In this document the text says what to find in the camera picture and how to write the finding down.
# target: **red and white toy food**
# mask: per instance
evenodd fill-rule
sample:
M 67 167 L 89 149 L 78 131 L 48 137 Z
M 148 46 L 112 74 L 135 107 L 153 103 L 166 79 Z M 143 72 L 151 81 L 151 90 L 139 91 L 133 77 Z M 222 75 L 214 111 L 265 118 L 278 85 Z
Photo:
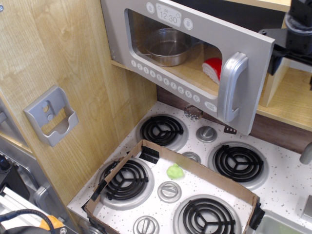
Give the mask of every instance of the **red and white toy food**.
M 215 83 L 220 84 L 220 75 L 222 60 L 219 58 L 210 58 L 202 64 L 203 72 L 208 75 Z

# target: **microwave door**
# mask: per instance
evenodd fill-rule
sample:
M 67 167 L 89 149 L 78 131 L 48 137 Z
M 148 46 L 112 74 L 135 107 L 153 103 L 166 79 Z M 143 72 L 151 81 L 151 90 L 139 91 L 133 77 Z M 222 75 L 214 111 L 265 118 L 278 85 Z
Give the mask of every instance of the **microwave door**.
M 274 39 L 170 0 L 101 4 L 113 60 L 250 133 Z M 202 70 L 209 58 L 222 60 L 220 84 Z

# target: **orange object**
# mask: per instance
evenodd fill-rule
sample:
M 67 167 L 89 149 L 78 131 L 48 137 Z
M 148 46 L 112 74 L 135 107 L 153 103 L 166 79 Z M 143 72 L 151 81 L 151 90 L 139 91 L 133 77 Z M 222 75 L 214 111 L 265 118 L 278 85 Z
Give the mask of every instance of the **orange object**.
M 59 221 L 57 218 L 55 218 L 53 215 L 48 215 L 48 218 L 51 221 L 51 223 L 53 224 L 54 228 L 60 228 L 60 227 L 64 226 L 64 224 L 61 221 Z M 45 230 L 50 230 L 49 225 L 46 223 L 46 221 L 44 221 L 44 219 L 41 221 L 39 227 L 43 228 Z

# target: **microwave handle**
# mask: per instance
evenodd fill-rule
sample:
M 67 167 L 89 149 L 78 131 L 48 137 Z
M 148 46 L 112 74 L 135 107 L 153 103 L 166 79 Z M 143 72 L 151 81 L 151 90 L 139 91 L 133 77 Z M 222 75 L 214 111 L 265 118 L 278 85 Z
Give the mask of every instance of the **microwave handle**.
M 245 54 L 236 52 L 225 63 L 220 77 L 218 93 L 218 117 L 225 123 L 237 117 L 239 108 L 233 110 L 234 91 L 239 75 L 247 68 L 248 58 Z

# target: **wall-mounted holder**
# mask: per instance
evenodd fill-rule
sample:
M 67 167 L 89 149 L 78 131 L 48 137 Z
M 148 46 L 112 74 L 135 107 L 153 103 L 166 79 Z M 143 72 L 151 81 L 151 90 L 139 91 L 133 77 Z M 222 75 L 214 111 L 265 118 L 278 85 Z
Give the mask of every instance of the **wall-mounted holder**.
M 54 119 L 63 108 L 66 117 L 47 135 L 43 133 L 41 127 Z M 27 106 L 24 109 L 24 113 L 33 126 L 39 140 L 52 147 L 79 123 L 77 114 L 71 108 L 64 90 L 56 85 L 52 86 Z

